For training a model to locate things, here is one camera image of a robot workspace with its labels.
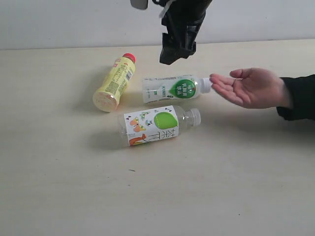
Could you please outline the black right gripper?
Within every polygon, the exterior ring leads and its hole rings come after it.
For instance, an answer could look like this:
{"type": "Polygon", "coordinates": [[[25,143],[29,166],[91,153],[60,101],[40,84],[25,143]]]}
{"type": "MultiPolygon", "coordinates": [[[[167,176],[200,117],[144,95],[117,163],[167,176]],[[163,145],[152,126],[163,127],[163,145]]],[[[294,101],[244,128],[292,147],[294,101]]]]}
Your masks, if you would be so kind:
{"type": "Polygon", "coordinates": [[[171,65],[179,59],[187,59],[196,51],[196,36],[211,0],[153,0],[155,5],[163,8],[159,17],[161,24],[172,30],[183,31],[180,47],[169,34],[162,34],[162,50],[159,62],[171,65]]]}

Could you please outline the person's open hand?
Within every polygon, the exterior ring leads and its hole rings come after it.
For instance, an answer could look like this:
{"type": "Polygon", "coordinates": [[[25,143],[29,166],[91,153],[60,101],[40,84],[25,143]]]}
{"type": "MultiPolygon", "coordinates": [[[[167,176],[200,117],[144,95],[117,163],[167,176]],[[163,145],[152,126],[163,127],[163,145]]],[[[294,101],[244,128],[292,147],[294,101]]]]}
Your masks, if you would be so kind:
{"type": "Polygon", "coordinates": [[[237,69],[228,77],[211,74],[212,89],[227,101],[247,109],[293,108],[290,92],[275,73],[260,68],[237,69]]]}

